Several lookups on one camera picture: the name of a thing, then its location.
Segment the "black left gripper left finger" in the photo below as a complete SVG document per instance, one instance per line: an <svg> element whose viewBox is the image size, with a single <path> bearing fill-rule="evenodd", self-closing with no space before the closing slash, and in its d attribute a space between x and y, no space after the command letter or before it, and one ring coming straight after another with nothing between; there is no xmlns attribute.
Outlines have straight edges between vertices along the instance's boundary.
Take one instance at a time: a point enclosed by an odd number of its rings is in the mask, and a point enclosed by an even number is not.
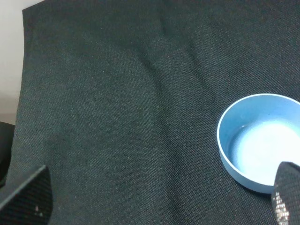
<svg viewBox="0 0 300 225"><path fill-rule="evenodd" d="M0 189L2 225L47 225L52 215L52 186L46 165L35 166Z"/></svg>

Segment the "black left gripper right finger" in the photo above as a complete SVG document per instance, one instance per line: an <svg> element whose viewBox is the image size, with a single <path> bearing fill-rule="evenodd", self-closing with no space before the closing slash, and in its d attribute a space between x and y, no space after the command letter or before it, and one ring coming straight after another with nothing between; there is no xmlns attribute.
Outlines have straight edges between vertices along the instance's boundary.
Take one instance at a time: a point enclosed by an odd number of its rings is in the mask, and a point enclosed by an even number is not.
<svg viewBox="0 0 300 225"><path fill-rule="evenodd" d="M272 207L279 225L300 225L300 167L280 163L272 193Z"/></svg>

